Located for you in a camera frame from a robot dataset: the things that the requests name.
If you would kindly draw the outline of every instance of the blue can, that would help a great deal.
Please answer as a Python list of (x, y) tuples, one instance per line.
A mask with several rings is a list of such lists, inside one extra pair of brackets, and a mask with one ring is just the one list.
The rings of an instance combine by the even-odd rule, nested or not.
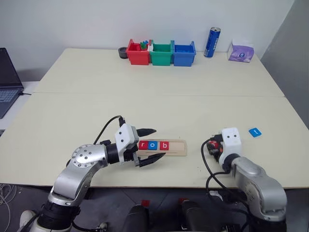
[(219, 39), (221, 29), (220, 28), (211, 28), (208, 36), (208, 41), (206, 44), (206, 49), (204, 56), (211, 58), (213, 56), (214, 50), (216, 49), (217, 42)]

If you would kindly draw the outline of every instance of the blue plastic bin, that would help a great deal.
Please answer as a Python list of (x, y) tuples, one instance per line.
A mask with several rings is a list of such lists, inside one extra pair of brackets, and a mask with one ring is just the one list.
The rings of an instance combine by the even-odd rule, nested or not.
[(173, 54), (174, 66), (190, 67), (196, 54), (194, 41), (190, 45), (175, 45)]

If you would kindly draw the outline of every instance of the laptop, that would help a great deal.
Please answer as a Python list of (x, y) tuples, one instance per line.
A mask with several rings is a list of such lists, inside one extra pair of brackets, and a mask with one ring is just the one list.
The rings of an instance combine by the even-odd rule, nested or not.
[(0, 118), (3, 118), (24, 87), (6, 49), (0, 48)]

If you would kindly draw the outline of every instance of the blue block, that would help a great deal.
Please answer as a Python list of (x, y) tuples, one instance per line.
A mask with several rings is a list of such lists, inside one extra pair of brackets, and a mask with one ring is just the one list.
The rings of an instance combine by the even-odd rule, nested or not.
[(262, 133), (259, 131), (258, 128), (252, 128), (249, 130), (249, 133), (255, 138), (258, 137), (260, 135), (262, 135)]
[(148, 142), (148, 150), (157, 150), (158, 142), (157, 141), (149, 141)]

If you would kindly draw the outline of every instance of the laptop keyboard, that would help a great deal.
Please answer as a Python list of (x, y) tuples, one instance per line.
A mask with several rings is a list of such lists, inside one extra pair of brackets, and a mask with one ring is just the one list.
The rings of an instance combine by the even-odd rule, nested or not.
[(18, 92), (18, 89), (16, 89), (16, 90), (0, 90), (0, 103), (1, 102), (10, 102), (17, 92)]

